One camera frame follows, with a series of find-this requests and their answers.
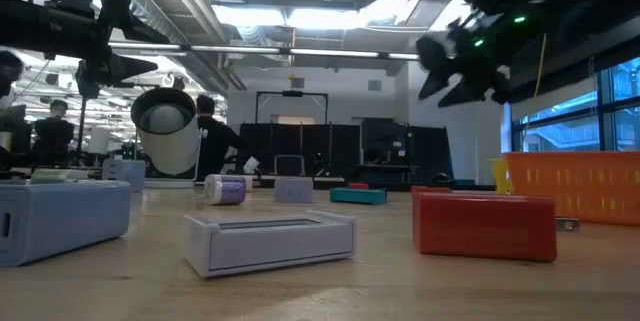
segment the table surface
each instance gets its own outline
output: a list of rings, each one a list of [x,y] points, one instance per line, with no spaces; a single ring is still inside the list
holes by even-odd
[[[413,249],[407,193],[367,206],[315,192],[314,209],[358,217],[353,259],[200,279],[180,256],[183,215],[309,207],[271,195],[213,207],[200,190],[147,190],[123,238],[0,269],[0,320],[640,320],[640,229],[559,234],[555,264],[425,256]]]

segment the glass window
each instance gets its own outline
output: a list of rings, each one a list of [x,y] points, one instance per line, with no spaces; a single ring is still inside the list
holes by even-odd
[[[615,101],[640,96],[640,57],[611,68]]]
[[[568,114],[573,111],[582,110],[589,107],[595,107],[598,104],[598,94],[596,91],[589,92],[582,96],[578,96],[569,101],[557,104],[553,107],[549,107],[542,111],[539,111],[530,116],[530,121],[544,120],[549,117],[560,116]],[[521,124],[527,123],[527,117],[520,119]]]
[[[640,107],[616,112],[616,150],[640,151]]]
[[[596,116],[558,122],[522,131],[522,151],[598,151],[600,127]]]

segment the orange crate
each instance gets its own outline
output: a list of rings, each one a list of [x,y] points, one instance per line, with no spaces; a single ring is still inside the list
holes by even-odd
[[[556,215],[640,226],[640,152],[505,154],[513,192],[551,196]]]

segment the man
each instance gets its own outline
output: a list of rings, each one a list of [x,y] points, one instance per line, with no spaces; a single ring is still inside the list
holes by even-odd
[[[65,166],[69,157],[69,142],[73,139],[73,124],[63,120],[69,105],[53,100],[49,107],[51,116],[35,123],[38,138],[33,151],[36,161],[44,166]]]
[[[11,106],[15,94],[12,83],[20,79],[24,64],[9,51],[0,51],[0,111]]]
[[[207,175],[220,173],[229,147],[240,149],[243,147],[243,142],[229,126],[213,118],[216,102],[212,98],[205,95],[198,96],[196,107],[198,127],[203,131],[198,180],[204,180]]]

